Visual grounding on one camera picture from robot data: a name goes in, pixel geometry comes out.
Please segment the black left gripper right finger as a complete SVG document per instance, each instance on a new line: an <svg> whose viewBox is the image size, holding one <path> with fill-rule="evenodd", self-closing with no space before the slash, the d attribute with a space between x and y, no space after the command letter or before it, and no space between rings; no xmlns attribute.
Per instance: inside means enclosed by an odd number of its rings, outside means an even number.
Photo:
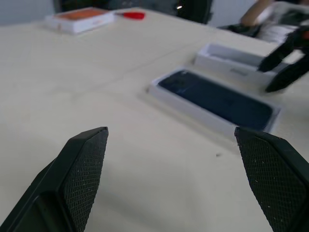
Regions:
<svg viewBox="0 0 309 232"><path fill-rule="evenodd" d="M237 127L250 188L274 232L309 230L309 164L283 138Z"/></svg>

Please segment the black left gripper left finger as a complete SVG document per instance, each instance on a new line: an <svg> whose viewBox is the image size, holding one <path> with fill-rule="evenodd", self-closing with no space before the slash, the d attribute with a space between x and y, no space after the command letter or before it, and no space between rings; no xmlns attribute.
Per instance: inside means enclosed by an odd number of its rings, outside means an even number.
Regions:
<svg viewBox="0 0 309 232"><path fill-rule="evenodd" d="M0 226L2 232L83 232L100 184L108 128L70 138Z"/></svg>

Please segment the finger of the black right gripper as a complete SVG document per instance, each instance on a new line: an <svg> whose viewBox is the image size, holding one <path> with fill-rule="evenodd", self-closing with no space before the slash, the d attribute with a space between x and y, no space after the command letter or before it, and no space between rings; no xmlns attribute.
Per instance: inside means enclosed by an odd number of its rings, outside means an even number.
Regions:
<svg viewBox="0 0 309 232"><path fill-rule="evenodd" d="M288 36L280 46L261 61L257 70L263 73L273 70L294 51L298 43L299 36Z"/></svg>
<svg viewBox="0 0 309 232"><path fill-rule="evenodd" d="M268 84L266 93L272 93L286 89L289 85L309 72L309 56L304 55L299 61L287 66L280 71Z"/></svg>

